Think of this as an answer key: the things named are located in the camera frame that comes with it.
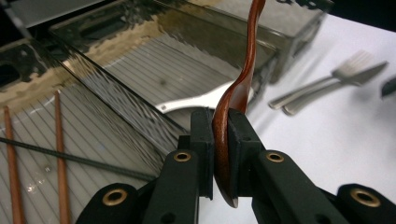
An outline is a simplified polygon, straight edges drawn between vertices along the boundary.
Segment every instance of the wooden dowel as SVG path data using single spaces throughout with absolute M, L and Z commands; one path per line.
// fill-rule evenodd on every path
M 8 106 L 4 107 L 4 118 L 6 124 L 6 138 L 13 140 L 11 117 Z M 9 188 L 11 191 L 12 219 L 14 224 L 24 223 L 24 214 L 21 197 L 21 182 L 18 174 L 17 153 L 14 146 L 7 144 Z
M 59 92 L 55 95 L 56 149 L 64 152 L 64 134 L 62 127 L 61 99 Z M 61 224 L 70 223 L 69 191 L 67 185 L 66 160 L 58 158 L 58 194 Z

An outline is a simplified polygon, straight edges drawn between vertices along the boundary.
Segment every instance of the white tablecloth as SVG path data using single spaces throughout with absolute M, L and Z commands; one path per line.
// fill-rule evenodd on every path
M 294 117 L 268 107 L 278 95 L 329 76 L 360 49 L 389 62 L 371 82 L 332 92 Z M 358 183 L 396 203 L 396 93 L 380 97 L 395 76 L 396 33 L 328 16 L 312 47 L 247 117 L 267 149 L 290 155 L 318 187 L 335 194 L 341 185 Z M 214 188 L 213 201 L 200 200 L 200 223 L 257 223 L 251 199 L 240 198 L 232 209 Z

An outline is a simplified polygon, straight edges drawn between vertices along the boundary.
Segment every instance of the clamp jaw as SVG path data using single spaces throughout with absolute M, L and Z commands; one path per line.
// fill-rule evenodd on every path
M 77 223 L 198 223 L 199 197 L 213 199 L 212 113 L 191 115 L 160 176 L 145 187 L 113 184 L 99 190 Z M 252 197 L 259 223 L 394 223 L 396 205 L 374 189 L 344 185 L 336 196 L 319 189 L 285 153 L 267 150 L 244 114 L 229 113 L 233 196 Z

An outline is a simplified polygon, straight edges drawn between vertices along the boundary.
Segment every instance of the curved wooden handle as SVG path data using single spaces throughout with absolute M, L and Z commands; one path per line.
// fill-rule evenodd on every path
M 257 23 L 264 8 L 265 0 L 254 0 L 247 20 L 247 56 L 238 79 L 224 92 L 212 120 L 215 137 L 215 179 L 224 200 L 231 207 L 238 206 L 236 195 L 231 187 L 230 162 L 227 139 L 227 119 L 230 108 L 243 113 L 247 110 L 248 92 L 253 77 L 256 60 Z

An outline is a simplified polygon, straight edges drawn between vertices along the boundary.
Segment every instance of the silver spoon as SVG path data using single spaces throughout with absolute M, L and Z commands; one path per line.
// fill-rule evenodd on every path
M 222 94 L 231 86 L 231 84 L 233 84 L 233 81 L 226 82 L 205 94 L 164 102 L 155 105 L 155 107 L 164 114 L 177 109 L 189 108 L 189 107 L 209 107 L 211 109 L 214 109 L 218 105 L 218 102 Z M 252 97 L 253 97 L 253 89 L 250 88 L 248 101 L 250 101 Z

